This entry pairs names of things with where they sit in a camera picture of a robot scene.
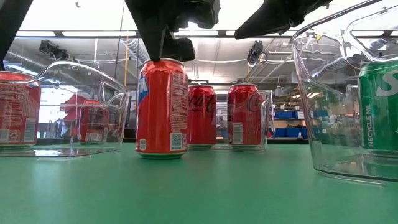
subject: transparent plastic bin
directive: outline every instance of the transparent plastic bin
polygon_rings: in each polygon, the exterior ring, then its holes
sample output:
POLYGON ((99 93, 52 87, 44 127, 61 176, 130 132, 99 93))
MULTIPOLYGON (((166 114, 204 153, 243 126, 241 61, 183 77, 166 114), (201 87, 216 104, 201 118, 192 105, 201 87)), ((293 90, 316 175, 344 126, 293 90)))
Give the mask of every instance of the transparent plastic bin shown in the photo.
POLYGON ((397 1, 366 1, 292 39, 313 166, 398 180, 397 1))
POLYGON ((271 94, 253 84, 237 84, 228 93, 228 140, 234 151, 265 150, 271 94))
POLYGON ((0 73, 0 156, 69 157, 119 149, 127 90, 97 69, 54 62, 25 80, 0 73))

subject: green countertop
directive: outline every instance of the green countertop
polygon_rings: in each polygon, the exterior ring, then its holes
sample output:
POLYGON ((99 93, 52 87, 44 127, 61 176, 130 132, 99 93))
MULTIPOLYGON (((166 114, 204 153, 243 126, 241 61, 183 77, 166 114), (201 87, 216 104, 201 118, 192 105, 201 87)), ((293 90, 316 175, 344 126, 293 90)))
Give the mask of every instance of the green countertop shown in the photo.
POLYGON ((134 147, 0 158, 0 223, 398 223, 398 184, 324 177, 306 145, 172 161, 141 159, 134 147))

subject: red soda can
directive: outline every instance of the red soda can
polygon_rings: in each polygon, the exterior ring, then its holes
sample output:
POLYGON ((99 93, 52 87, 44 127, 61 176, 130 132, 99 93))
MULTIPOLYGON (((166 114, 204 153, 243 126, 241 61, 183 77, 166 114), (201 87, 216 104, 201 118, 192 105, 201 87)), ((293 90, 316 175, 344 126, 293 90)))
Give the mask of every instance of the red soda can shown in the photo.
POLYGON ((188 77, 181 62, 149 61, 140 72, 136 151, 146 159, 176 159, 187 151, 188 77))
POLYGON ((109 111, 101 106, 98 100, 84 100, 80 110, 79 142, 98 144, 108 138, 109 111))
POLYGON ((30 75, 0 72, 0 148, 30 147, 37 142, 41 89, 30 75))
POLYGON ((188 88, 188 147, 216 144, 216 95, 209 85, 188 88))
POLYGON ((257 86, 237 84, 228 92, 228 136, 233 147, 263 145, 262 99, 257 86))

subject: aluminum can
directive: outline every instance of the aluminum can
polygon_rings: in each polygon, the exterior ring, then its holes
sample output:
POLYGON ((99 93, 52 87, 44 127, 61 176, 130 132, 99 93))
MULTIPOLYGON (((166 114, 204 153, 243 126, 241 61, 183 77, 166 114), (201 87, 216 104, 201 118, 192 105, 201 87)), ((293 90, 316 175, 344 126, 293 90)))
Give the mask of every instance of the aluminum can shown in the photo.
POLYGON ((229 144, 236 147, 254 147, 263 144, 262 99, 257 86, 237 84, 228 92, 229 144))
POLYGON ((188 88, 188 147, 216 144, 216 95, 209 85, 188 88))
POLYGON ((138 81, 136 151, 145 159, 176 159, 187 151, 188 77, 181 62, 144 64, 138 81))
POLYGON ((80 110, 79 142, 96 144, 106 142, 109 129, 109 111, 98 100, 84 100, 80 110))
POLYGON ((40 85, 30 75, 0 72, 0 148, 27 148, 37 142, 40 85))
POLYGON ((362 146, 398 156, 398 62, 369 63, 359 74, 362 146))

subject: green soda can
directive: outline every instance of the green soda can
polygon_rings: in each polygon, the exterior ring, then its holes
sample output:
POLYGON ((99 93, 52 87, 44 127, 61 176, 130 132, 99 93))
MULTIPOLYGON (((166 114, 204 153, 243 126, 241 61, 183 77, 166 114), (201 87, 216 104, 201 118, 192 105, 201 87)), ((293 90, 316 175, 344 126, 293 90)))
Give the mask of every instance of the green soda can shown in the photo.
POLYGON ((369 63, 359 74, 362 147, 398 157, 398 62, 369 63))

